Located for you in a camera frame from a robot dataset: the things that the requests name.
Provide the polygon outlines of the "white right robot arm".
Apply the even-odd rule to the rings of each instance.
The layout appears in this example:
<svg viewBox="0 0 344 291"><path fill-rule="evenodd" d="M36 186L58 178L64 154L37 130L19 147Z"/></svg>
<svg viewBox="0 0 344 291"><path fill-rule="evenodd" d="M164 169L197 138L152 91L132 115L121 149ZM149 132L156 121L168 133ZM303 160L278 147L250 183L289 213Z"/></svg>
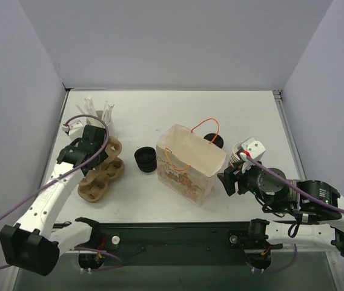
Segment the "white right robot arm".
<svg viewBox="0 0 344 291"><path fill-rule="evenodd" d="M227 167L217 177L228 196L250 192L262 212L290 215L293 222L253 219L242 244L272 249L285 244L336 250L344 257L344 197L331 185L316 180L287 179L277 168L261 163L244 170L242 162Z"/></svg>

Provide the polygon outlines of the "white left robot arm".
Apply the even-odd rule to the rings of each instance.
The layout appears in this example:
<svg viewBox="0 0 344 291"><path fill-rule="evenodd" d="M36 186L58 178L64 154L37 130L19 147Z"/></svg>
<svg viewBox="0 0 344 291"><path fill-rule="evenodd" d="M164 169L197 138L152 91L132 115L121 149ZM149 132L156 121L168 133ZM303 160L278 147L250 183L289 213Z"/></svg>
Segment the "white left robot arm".
<svg viewBox="0 0 344 291"><path fill-rule="evenodd" d="M107 142L105 129L86 125L82 136L60 151L51 178L33 204L15 225L5 225L0 231L7 264L46 276L65 252L81 244L87 249L99 246L99 224L92 219L77 218L56 232L52 229L72 191L107 159Z"/></svg>

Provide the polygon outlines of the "black plastic cup lid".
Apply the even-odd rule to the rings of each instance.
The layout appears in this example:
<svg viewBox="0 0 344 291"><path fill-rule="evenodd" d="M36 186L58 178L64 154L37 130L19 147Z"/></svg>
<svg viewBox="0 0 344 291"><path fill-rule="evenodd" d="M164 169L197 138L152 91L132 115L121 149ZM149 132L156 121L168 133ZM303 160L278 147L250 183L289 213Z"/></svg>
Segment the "black plastic cup lid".
<svg viewBox="0 0 344 291"><path fill-rule="evenodd" d="M216 145L218 148L222 149L224 146L224 140L220 135L217 135L215 133L208 133L204 137L207 141L212 142L214 145Z"/></svg>

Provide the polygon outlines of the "printed paper takeout bag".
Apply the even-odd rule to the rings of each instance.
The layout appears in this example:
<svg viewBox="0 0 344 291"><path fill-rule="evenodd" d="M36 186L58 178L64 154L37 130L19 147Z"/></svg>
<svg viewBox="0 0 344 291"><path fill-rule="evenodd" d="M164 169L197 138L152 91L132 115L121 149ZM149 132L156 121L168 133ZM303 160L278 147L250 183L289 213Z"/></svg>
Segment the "printed paper takeout bag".
<svg viewBox="0 0 344 291"><path fill-rule="evenodd" d="M212 191L227 157L223 149L195 134L207 121L216 123L218 135L218 120L207 118L191 129L175 124L156 143L158 180L198 206Z"/></svg>

